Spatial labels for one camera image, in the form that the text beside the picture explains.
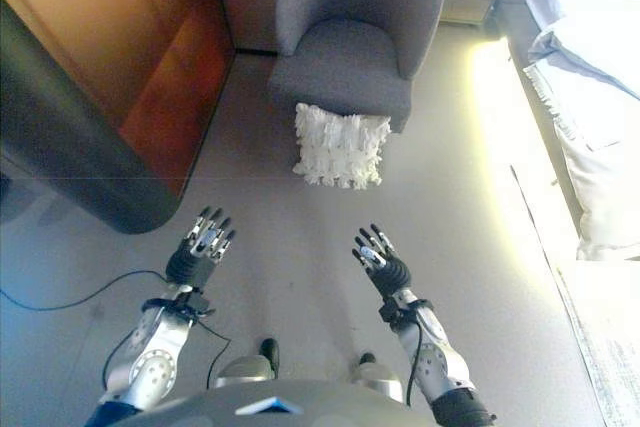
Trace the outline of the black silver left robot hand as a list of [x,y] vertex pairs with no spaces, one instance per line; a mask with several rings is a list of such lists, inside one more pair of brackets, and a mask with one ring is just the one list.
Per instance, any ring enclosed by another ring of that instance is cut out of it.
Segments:
[[231,218],[223,218],[222,208],[205,207],[170,257],[165,269],[167,281],[202,291],[234,239],[235,231],[228,230],[230,224]]

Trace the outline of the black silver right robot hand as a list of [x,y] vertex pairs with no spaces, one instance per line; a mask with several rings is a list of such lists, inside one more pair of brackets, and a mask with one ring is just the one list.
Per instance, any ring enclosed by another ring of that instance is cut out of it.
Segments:
[[371,224],[369,229],[360,228],[354,241],[356,247],[352,255],[383,300],[410,287],[409,268],[399,258],[391,239],[376,224]]

